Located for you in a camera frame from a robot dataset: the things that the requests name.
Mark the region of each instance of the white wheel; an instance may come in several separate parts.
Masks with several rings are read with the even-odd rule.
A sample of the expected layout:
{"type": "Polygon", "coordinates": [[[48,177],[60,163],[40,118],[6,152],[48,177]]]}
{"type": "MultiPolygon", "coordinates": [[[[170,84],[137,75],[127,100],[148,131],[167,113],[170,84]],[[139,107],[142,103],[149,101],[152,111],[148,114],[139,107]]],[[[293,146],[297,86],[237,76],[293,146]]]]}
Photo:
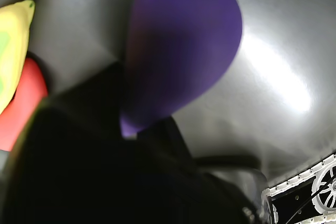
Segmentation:
{"type": "MultiPolygon", "coordinates": [[[[311,191],[312,194],[316,193],[321,186],[325,185],[336,173],[336,163],[326,166],[324,169],[316,174],[311,191]]],[[[315,209],[320,214],[336,214],[336,179],[328,185],[328,187],[321,191],[319,195],[312,200],[315,209]]]]}

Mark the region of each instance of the decorative wheel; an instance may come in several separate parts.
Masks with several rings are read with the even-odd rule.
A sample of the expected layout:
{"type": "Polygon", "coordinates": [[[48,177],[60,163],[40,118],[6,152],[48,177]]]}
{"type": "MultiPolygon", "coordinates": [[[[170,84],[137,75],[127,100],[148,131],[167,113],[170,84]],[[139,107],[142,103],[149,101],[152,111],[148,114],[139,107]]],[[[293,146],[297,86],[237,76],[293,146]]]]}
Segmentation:
{"type": "MultiPolygon", "coordinates": [[[[325,185],[328,180],[336,173],[336,163],[326,166],[316,174],[316,178],[312,185],[312,193],[314,194],[321,186],[325,185]]],[[[315,209],[320,214],[336,213],[336,179],[321,191],[319,195],[312,200],[315,209]]]]}

